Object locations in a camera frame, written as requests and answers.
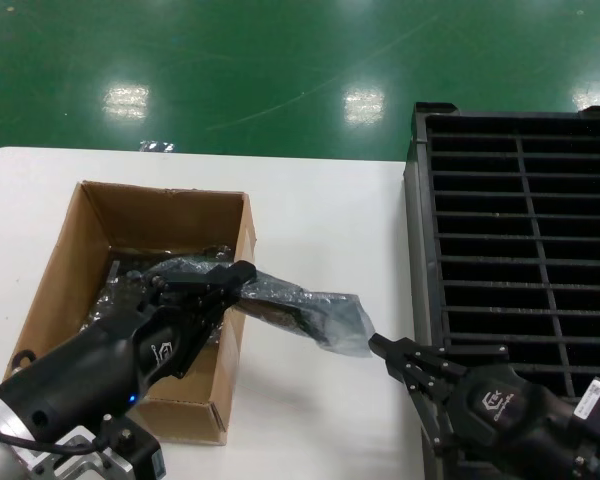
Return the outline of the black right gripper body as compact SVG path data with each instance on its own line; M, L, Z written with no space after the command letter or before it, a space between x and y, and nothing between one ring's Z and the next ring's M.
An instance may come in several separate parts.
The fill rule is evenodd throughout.
M600 377L576 405L499 364L471 368L447 414L461 446L520 479L600 479Z

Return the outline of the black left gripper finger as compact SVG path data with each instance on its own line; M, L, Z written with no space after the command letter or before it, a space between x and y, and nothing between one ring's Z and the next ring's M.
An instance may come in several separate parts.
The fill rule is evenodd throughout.
M172 360L174 377L185 377L206 342L222 323L226 310L235 303L234 294L213 294L196 298L191 307L185 310L185 322Z
M142 305L176 306L184 310L228 308L239 300L243 287L256 277L256 267L247 261L216 265L205 273L163 271L149 277Z

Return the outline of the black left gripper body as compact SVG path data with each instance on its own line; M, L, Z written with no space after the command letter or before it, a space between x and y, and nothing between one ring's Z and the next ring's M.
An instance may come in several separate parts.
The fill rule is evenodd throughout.
M200 327L180 307L123 309L2 383L2 401L39 442L120 416L159 380L183 372Z

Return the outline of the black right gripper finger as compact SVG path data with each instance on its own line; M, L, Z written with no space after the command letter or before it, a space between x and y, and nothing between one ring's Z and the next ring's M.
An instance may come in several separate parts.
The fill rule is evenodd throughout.
M403 374L390 374L401 383L419 416L422 431L435 456L446 455L454 445L448 420L438 419L442 395L447 388L443 374L427 374L419 368L408 369Z
M389 340L375 333L369 339L370 350L380 357L390 374L403 374L419 368L427 374L464 374L468 365L462 359L477 361L478 365L509 359L504 345L427 346L407 337Z

